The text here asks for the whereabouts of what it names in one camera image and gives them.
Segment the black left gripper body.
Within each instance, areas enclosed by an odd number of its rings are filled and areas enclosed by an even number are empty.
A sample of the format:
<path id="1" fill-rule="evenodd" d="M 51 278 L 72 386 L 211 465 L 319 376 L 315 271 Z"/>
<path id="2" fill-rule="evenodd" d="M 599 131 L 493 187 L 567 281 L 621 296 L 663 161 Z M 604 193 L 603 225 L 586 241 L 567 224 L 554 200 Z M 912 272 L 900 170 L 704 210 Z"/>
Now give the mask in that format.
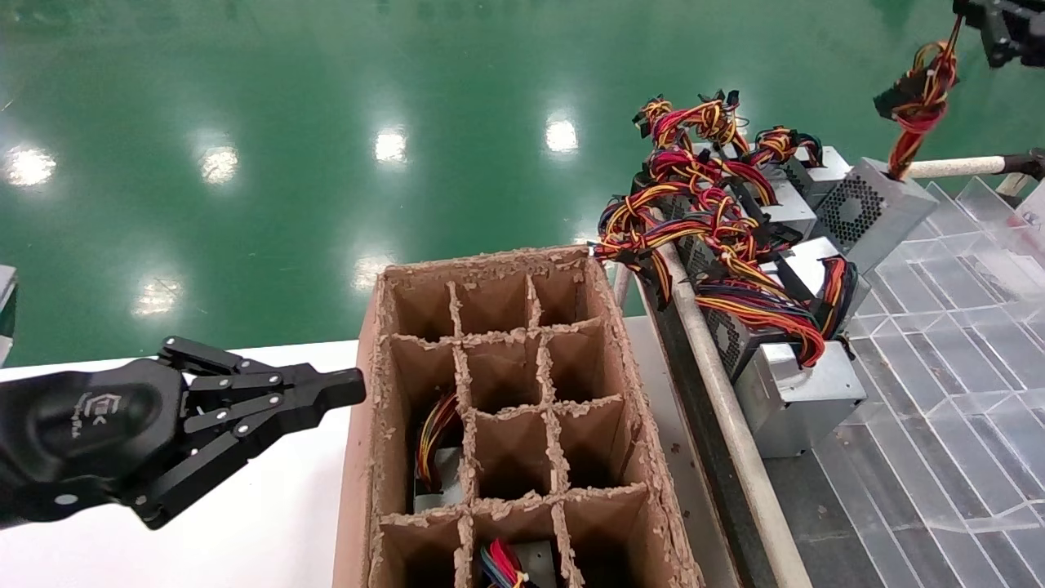
<path id="1" fill-rule="evenodd" d="M 2 527 L 126 505 L 152 530 L 194 504 L 175 466 L 189 455 L 188 383 L 152 359 L 2 383 Z"/>

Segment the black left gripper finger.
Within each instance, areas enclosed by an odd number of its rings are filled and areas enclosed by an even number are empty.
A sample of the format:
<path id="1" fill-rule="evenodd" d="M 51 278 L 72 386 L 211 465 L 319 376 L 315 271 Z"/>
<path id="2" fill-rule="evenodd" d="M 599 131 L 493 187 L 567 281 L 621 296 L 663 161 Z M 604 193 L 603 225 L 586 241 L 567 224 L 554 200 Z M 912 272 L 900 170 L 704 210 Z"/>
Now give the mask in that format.
<path id="1" fill-rule="evenodd" d="M 318 389 L 333 394 L 366 393 L 357 368 L 324 373 L 308 363 L 269 366 L 183 337 L 169 337 L 162 344 L 159 363 L 193 376 L 189 384 L 193 392 Z"/>
<path id="2" fill-rule="evenodd" d="M 365 390 L 288 390 L 270 395 L 264 408 L 236 416 L 215 439 L 201 447 L 190 444 L 187 457 L 127 491 L 127 505 L 147 528 L 163 528 L 273 443 L 316 428 L 326 413 L 362 404 L 366 397 Z"/>

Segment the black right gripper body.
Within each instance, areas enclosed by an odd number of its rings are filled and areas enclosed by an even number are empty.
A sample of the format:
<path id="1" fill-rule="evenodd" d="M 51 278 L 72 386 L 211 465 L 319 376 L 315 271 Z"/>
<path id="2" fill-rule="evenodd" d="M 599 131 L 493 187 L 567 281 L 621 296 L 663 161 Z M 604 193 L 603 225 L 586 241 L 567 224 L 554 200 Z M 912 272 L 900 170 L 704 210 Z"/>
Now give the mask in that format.
<path id="1" fill-rule="evenodd" d="M 1044 62 L 1044 1 L 1009 1 L 1007 23 L 1022 62 Z"/>

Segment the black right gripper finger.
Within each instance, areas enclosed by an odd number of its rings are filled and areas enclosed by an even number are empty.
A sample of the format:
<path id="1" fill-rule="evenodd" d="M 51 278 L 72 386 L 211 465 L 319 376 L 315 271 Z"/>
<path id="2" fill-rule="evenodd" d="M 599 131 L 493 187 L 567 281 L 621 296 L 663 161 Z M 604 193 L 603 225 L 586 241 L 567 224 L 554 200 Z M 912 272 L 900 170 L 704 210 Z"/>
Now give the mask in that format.
<path id="1" fill-rule="evenodd" d="M 1020 31 L 1021 27 L 1015 23 L 982 23 L 983 52 L 990 69 L 1000 69 L 1012 60 L 1021 58 Z"/>
<path id="2" fill-rule="evenodd" d="M 1005 1 L 960 1 L 953 2 L 953 11 L 963 17 L 967 25 L 1004 25 Z"/>

